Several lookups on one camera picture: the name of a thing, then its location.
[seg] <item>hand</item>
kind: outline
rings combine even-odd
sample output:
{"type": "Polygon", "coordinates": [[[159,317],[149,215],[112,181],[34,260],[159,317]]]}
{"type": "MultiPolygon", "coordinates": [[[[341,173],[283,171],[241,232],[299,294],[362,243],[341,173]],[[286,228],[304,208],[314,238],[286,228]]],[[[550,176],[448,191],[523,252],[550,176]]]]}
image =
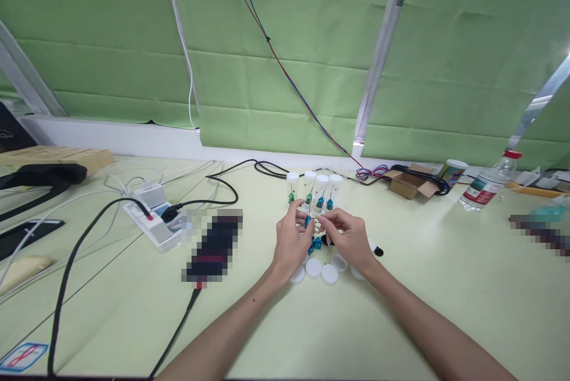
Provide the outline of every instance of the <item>hand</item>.
{"type": "Polygon", "coordinates": [[[270,268],[285,282],[289,281],[303,264],[315,231],[314,219],[309,221],[305,231],[304,225],[308,215],[297,210],[304,201],[299,199],[291,203],[287,214],[277,223],[277,244],[270,268]]]}
{"type": "Polygon", "coordinates": [[[363,272],[378,263],[370,250],[362,218],[337,208],[318,217],[318,221],[321,223],[319,232],[326,230],[327,238],[330,237],[340,255],[358,271],[363,272]]]}

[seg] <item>red wire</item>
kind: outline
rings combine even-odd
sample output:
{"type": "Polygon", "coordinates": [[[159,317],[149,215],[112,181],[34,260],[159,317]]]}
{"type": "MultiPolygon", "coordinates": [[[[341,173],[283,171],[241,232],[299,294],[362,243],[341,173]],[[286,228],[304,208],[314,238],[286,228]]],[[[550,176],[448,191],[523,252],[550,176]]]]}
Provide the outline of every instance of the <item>red wire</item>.
{"type": "MultiPolygon", "coordinates": [[[[273,49],[273,45],[270,42],[270,39],[267,37],[267,34],[265,33],[265,31],[263,30],[263,28],[261,27],[261,24],[259,23],[259,21],[257,20],[257,18],[255,17],[255,14],[253,12],[253,10],[251,10],[251,7],[249,6],[249,3],[247,0],[243,0],[245,2],[245,4],[248,6],[249,12],[251,13],[251,16],[253,16],[255,23],[257,23],[257,26],[259,27],[259,29],[261,30],[261,32],[263,33],[263,35],[265,36],[265,38],[267,39],[267,43],[269,44],[269,47],[271,49],[271,53],[273,53],[273,57],[275,57],[275,60],[277,61],[277,63],[279,63],[279,66],[281,67],[281,70],[284,72],[285,76],[289,79],[289,81],[293,84],[293,86],[296,88],[297,86],[295,85],[295,83],[293,82],[293,80],[291,79],[291,77],[289,76],[289,74],[287,73],[287,71],[285,70],[285,67],[283,66],[283,64],[281,63],[281,61],[279,60],[279,57],[277,57],[277,54],[275,53],[275,50],[273,49]]],[[[307,107],[307,109],[309,110],[309,113],[312,115],[312,117],[316,120],[315,114],[312,112],[311,108],[309,107],[309,105],[307,104],[306,101],[303,101],[305,106],[307,107]]],[[[341,150],[343,150],[343,152],[349,156],[350,158],[352,158],[352,160],[354,160],[354,162],[356,164],[358,164],[362,169],[368,170],[365,167],[363,167],[358,160],[356,160],[352,155],[350,155],[337,141],[335,141],[333,139],[333,137],[327,132],[327,130],[321,126],[322,129],[324,130],[324,132],[326,133],[326,135],[329,137],[329,139],[334,142],[336,144],[336,146],[338,148],[340,148],[341,150]]]]}

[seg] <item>person's right hand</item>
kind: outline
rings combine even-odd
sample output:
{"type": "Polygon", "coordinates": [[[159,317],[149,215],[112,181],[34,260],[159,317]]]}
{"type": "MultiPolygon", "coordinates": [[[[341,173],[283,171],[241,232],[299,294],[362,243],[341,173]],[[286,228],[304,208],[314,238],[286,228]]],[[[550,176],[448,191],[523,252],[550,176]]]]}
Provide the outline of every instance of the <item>person's right hand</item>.
{"type": "Polygon", "coordinates": [[[369,266],[378,263],[370,250],[362,218],[354,217],[337,208],[319,216],[317,220],[321,223],[319,232],[326,230],[327,238],[331,238],[340,255],[358,271],[363,272],[369,266]]]}

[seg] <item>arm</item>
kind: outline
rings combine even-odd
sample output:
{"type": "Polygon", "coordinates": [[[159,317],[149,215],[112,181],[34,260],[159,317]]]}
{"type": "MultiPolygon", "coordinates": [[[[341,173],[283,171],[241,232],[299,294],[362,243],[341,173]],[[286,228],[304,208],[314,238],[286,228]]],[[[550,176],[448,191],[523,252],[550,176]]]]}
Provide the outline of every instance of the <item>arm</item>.
{"type": "Polygon", "coordinates": [[[318,220],[321,231],[327,231],[343,258],[388,302],[441,379],[516,380],[479,344],[415,296],[376,260],[361,218],[335,209],[318,220]]]}
{"type": "Polygon", "coordinates": [[[160,381],[221,380],[248,340],[272,299],[301,266],[311,245],[315,221],[305,229],[306,214],[297,211],[303,200],[291,203],[277,223],[277,245],[271,266],[234,305],[199,334],[160,373],[160,381]]]}

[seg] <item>water bottle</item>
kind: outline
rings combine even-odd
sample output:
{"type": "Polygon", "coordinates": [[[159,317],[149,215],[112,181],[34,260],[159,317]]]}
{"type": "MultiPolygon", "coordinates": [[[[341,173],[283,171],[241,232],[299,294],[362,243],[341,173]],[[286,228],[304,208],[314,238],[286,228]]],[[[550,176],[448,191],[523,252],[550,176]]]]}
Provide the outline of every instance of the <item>water bottle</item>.
{"type": "Polygon", "coordinates": [[[487,166],[481,171],[458,203],[467,210],[479,212],[509,182],[511,173],[517,166],[517,160],[522,156],[516,151],[505,151],[498,163],[487,166]]]}

